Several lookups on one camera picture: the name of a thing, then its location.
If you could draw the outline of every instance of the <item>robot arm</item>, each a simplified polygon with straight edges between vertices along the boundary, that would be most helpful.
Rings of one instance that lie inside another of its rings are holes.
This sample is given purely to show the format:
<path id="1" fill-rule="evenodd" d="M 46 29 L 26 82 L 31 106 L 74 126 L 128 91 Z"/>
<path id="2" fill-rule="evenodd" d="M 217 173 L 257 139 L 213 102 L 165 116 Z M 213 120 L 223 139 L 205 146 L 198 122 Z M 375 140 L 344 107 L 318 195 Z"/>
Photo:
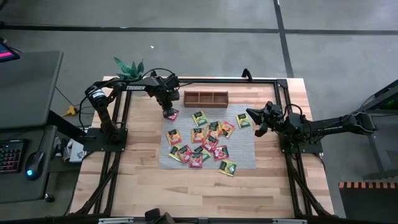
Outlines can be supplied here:
<path id="1" fill-rule="evenodd" d="M 112 88 L 111 94 L 106 96 L 102 88 Z M 87 88 L 85 95 L 97 111 L 101 120 L 101 130 L 107 136 L 108 141 L 111 143 L 118 143 L 119 128 L 112 121 L 108 113 L 108 105 L 122 91 L 145 91 L 150 97 L 156 97 L 158 104 L 163 109 L 163 116 L 166 118 L 172 116 L 175 110 L 172 108 L 172 101 L 179 100 L 180 94 L 178 89 L 180 81 L 173 73 L 167 78 L 158 77 L 155 73 L 142 80 L 123 80 L 120 78 L 113 78 L 108 81 L 95 82 L 92 86 Z"/>
<path id="2" fill-rule="evenodd" d="M 260 128 L 257 137 L 264 135 L 268 128 L 287 136 L 292 143 L 308 141 L 310 144 L 329 134 L 351 132 L 372 134 L 376 129 L 372 117 L 363 112 L 355 112 L 339 118 L 309 121 L 305 115 L 291 113 L 286 118 L 279 105 L 268 101 L 261 110 L 247 109 L 246 112 Z"/>

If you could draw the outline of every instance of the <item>green plant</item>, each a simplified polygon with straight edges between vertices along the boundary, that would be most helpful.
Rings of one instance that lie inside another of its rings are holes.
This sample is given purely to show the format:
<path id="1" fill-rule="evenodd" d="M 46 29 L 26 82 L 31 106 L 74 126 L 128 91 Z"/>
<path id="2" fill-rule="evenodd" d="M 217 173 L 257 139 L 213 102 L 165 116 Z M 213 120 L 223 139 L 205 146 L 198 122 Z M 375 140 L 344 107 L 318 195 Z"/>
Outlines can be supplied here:
<path id="1" fill-rule="evenodd" d="M 140 80 L 142 78 L 142 75 L 144 74 L 144 61 L 140 62 L 138 64 L 138 67 L 136 67 L 136 63 L 132 62 L 131 67 L 127 66 L 122 60 L 118 59 L 117 57 L 113 57 L 114 61 L 117 63 L 119 66 L 120 70 L 123 73 L 117 73 L 119 78 L 125 79 L 125 80 Z"/>

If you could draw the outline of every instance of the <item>wooden compartment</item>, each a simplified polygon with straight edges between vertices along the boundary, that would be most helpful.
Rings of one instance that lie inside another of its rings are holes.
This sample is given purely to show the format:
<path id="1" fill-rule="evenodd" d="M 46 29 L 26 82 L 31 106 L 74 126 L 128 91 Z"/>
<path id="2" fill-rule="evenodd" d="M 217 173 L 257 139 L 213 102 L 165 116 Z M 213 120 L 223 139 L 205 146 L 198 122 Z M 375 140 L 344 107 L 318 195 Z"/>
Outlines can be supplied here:
<path id="1" fill-rule="evenodd" d="M 197 108 L 227 108 L 228 92 L 185 91 L 184 106 Z"/>

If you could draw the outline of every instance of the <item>gray floor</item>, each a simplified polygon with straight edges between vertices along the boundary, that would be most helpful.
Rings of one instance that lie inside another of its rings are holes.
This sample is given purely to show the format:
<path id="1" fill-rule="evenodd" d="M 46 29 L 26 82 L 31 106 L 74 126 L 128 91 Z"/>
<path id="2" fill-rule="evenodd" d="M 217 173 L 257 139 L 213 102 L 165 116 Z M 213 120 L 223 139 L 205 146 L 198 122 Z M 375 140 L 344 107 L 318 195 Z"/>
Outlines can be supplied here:
<path id="1" fill-rule="evenodd" d="M 286 29 L 398 29 L 395 0 L 279 3 Z M 272 0 L 12 0 L 0 12 L 0 21 L 70 26 L 278 28 Z M 74 103 L 80 101 L 90 84 L 118 71 L 112 56 L 127 62 L 144 59 L 146 68 L 166 67 L 177 75 L 238 77 L 247 67 L 255 77 L 287 76 L 279 34 L 0 30 L 0 36 L 23 52 L 64 51 L 57 86 Z M 287 45 L 294 77 L 305 79 L 314 119 L 347 114 L 398 77 L 396 35 L 289 34 Z M 67 106 L 57 93 L 53 110 L 61 114 Z M 90 119 L 87 116 L 84 123 L 90 123 Z M 344 217 L 338 182 L 362 181 L 364 174 L 376 171 L 376 163 L 363 136 L 337 134 L 328 136 L 322 144 L 335 213 Z M 62 186 L 59 189 L 72 190 Z M 37 211 L 35 216 L 64 212 L 65 207 L 54 205 Z"/>

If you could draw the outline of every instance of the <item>computer mouse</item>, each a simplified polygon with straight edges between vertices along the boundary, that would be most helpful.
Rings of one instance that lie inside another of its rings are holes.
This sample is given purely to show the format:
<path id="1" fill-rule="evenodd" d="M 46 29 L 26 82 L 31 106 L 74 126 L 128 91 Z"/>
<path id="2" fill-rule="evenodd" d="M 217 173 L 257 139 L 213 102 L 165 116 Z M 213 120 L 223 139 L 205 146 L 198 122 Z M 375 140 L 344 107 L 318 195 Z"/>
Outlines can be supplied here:
<path id="1" fill-rule="evenodd" d="M 33 152 L 25 164 L 25 176 L 28 180 L 38 179 L 43 172 L 44 152 Z"/>

